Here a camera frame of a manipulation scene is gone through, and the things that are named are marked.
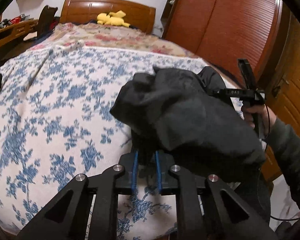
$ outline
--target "wardrobe door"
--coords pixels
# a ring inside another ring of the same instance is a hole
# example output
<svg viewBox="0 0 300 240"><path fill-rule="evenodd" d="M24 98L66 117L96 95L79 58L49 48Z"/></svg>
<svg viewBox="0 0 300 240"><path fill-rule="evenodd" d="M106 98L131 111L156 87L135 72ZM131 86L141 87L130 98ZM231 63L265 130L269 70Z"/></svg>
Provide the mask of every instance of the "wardrobe door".
<svg viewBox="0 0 300 240"><path fill-rule="evenodd" d="M216 0L196 54L238 79L238 58L247 58L258 73L275 8L276 0Z"/></svg>
<svg viewBox="0 0 300 240"><path fill-rule="evenodd" d="M196 52L216 0L178 0L163 38Z"/></svg>

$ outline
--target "yellow stuffed toy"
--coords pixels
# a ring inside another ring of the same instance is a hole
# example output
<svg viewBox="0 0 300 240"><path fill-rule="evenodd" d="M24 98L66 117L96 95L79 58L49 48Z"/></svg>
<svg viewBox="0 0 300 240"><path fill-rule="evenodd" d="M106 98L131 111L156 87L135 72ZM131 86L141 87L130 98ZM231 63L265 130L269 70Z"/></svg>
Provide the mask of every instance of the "yellow stuffed toy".
<svg viewBox="0 0 300 240"><path fill-rule="evenodd" d="M129 23L125 23L123 17L125 17L125 13L123 11L118 11L116 13L110 12L109 15L106 13L100 13L97 16L97 23L105 24L105 25L114 25L114 26L125 26L129 27Z"/></svg>

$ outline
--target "human hand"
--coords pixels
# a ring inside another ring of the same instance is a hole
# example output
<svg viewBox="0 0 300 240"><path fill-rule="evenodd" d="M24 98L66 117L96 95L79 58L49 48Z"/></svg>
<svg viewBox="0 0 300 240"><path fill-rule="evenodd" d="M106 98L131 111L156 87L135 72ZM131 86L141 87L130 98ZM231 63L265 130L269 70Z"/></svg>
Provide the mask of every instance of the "human hand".
<svg viewBox="0 0 300 240"><path fill-rule="evenodd" d="M241 111L243 112L244 120L252 127L254 128L253 123L253 117L252 114L260 114L262 117L263 126L265 128L264 135L267 136L269 133L269 118L270 118L270 130L272 126L275 123L275 120L277 119L277 116L274 114L274 112L268 107L269 111L269 118L268 118L268 112L265 105L254 105L254 106L246 106L243 103L243 106L241 107Z"/></svg>

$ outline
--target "wooden wardrobe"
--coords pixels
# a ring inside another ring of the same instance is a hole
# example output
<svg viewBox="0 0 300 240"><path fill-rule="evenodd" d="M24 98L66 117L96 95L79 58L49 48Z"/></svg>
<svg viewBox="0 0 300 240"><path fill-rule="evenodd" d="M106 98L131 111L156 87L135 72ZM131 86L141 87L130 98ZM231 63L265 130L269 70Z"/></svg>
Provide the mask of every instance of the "wooden wardrobe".
<svg viewBox="0 0 300 240"><path fill-rule="evenodd" d="M258 80L273 49L281 8L281 0L168 0L163 38L239 81L237 59L247 58Z"/></svg>

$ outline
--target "white floor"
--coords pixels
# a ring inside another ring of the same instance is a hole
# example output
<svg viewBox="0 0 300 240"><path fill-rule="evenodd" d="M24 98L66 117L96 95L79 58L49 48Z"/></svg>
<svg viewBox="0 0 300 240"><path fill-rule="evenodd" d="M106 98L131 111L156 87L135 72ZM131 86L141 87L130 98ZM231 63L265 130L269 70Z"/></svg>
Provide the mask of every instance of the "white floor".
<svg viewBox="0 0 300 240"><path fill-rule="evenodd" d="M300 217L300 210L291 198L289 186L283 175L274 180L273 183L274 189L271 195L271 215L280 219ZM275 230L280 223L280 221L271 219L270 228Z"/></svg>

